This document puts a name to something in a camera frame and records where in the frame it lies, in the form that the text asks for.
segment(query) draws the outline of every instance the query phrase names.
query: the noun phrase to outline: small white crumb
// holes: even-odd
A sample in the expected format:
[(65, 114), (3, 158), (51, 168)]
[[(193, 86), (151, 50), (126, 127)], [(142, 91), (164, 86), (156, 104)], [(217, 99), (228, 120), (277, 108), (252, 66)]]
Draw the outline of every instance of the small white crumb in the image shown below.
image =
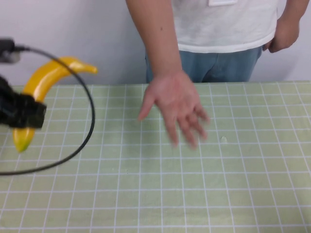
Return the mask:
[(220, 141), (222, 142), (222, 143), (227, 143), (228, 141), (227, 141), (227, 138), (225, 137), (225, 136), (222, 136), (222, 138), (220, 139)]

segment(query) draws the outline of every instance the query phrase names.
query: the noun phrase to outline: black wire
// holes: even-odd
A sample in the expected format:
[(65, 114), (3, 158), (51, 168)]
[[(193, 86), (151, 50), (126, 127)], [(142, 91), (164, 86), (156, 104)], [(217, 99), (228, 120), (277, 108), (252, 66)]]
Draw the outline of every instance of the black wire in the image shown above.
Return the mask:
[(90, 126), (90, 129), (89, 129), (89, 132), (85, 138), (85, 140), (82, 142), (82, 144), (80, 145), (80, 147), (74, 151), (72, 154), (70, 154), (69, 156), (67, 156), (66, 158), (60, 160), (60, 161), (57, 161), (55, 163), (52, 163), (52, 164), (49, 164), (49, 165), (45, 165), (45, 166), (40, 166), (40, 167), (36, 167), (36, 168), (32, 168), (32, 169), (28, 169), (28, 170), (20, 170), (20, 171), (2, 171), (0, 172), (0, 176), (14, 176), (14, 175), (23, 175), (23, 174), (29, 174), (29, 173), (34, 173), (34, 172), (39, 172), (39, 171), (44, 171), (44, 170), (47, 170), (47, 169), (50, 169), (50, 168), (53, 168), (53, 167), (56, 167), (58, 165), (61, 165), (65, 162), (67, 162), (68, 160), (72, 159), (74, 156), (76, 156), (84, 147), (85, 145), (87, 144), (87, 142), (89, 141), (89, 139), (91, 138), (91, 135), (93, 133), (93, 130), (94, 130), (94, 126), (95, 126), (95, 107), (94, 107), (94, 102), (93, 102), (93, 99), (92, 99), (92, 96), (90, 94), (90, 91), (88, 90), (86, 84), (84, 83), (84, 81), (82, 80), (82, 78), (75, 72), (73, 71), (69, 66), (67, 66), (64, 62), (62, 62), (60, 59), (58, 59), (57, 57), (45, 52), (45, 51), (42, 51), (42, 50), (39, 50), (39, 49), (36, 49), (36, 48), (31, 48), (31, 47), (25, 47), (25, 46), (17, 46), (16, 51), (29, 51), (29, 52), (34, 52), (34, 53), (37, 53), (37, 54), (41, 54), (43, 56), (46, 56), (56, 62), (58, 62), (59, 64), (61, 64), (63, 67), (65, 67), (78, 81), (79, 83), (82, 85), (82, 87), (84, 88), (86, 94), (87, 94), (87, 97), (89, 99), (89, 102), (90, 102), (90, 105), (91, 105), (91, 110), (92, 110), (92, 122), (91, 122), (91, 126)]

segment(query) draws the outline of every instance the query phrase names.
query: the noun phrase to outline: yellow banana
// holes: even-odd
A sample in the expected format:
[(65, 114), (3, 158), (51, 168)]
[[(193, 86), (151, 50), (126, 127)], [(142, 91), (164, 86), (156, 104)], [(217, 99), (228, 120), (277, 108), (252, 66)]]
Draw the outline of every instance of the yellow banana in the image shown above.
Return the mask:
[[(89, 72), (96, 74), (97, 68), (79, 61), (74, 57), (59, 58), (75, 72)], [(71, 73), (56, 61), (50, 61), (40, 67), (28, 80), (22, 93), (32, 95), (36, 101), (43, 102), (50, 88), (62, 78)], [(35, 135), (35, 129), (13, 129), (13, 141), (18, 152), (25, 151)]]

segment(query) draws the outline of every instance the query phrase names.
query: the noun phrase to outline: blue jeans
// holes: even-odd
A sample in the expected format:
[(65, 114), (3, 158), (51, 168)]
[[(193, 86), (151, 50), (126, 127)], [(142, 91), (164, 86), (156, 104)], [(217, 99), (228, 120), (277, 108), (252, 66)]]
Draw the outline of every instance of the blue jeans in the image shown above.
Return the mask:
[[(192, 53), (180, 51), (183, 70), (194, 83), (223, 83), (249, 81), (262, 46), (232, 53)], [(146, 55), (147, 83), (153, 74)]]

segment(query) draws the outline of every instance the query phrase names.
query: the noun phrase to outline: hand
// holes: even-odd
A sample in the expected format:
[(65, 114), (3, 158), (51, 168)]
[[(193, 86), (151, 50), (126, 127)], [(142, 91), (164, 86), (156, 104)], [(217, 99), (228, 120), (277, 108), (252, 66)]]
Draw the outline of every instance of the hand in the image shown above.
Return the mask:
[(271, 53), (287, 49), (299, 37), (299, 21), (293, 20), (289, 17), (281, 16), (276, 25), (275, 37), (265, 44), (264, 51), (269, 49)]
[(178, 144), (176, 122), (192, 147), (196, 147), (197, 142), (191, 129), (197, 130), (204, 139), (207, 138), (207, 133), (198, 119), (200, 117), (209, 122), (209, 117), (200, 103), (193, 82), (183, 71), (154, 77), (144, 93), (139, 120), (147, 117), (153, 104), (162, 113), (169, 138), (175, 146)]

